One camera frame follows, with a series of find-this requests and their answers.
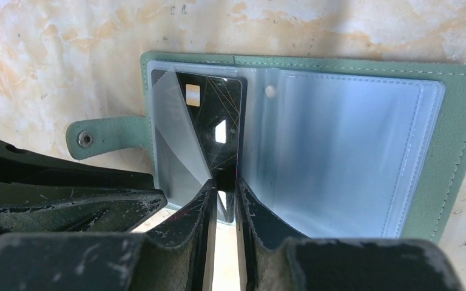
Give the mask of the green leather card holder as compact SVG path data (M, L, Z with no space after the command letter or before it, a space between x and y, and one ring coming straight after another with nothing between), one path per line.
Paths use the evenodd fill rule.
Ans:
M144 148L159 188L153 69L247 81L236 178L299 232L439 241L466 172L466 65L147 52L146 115L72 123L73 158Z

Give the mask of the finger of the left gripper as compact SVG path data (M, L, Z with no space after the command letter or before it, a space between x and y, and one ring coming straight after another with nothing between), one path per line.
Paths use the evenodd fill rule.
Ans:
M0 235L127 232L167 204L162 190L0 182Z
M0 182L36 186L153 189L151 174L89 166L19 149L0 140Z

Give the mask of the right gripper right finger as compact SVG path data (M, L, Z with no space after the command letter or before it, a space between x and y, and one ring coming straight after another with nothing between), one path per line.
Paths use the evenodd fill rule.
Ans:
M237 180L242 290L462 290L444 252L421 239L310 238Z

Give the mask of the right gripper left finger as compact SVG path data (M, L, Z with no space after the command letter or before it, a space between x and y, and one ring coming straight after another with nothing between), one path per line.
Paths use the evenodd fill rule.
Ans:
M145 233L0 235L0 290L211 290L217 189Z

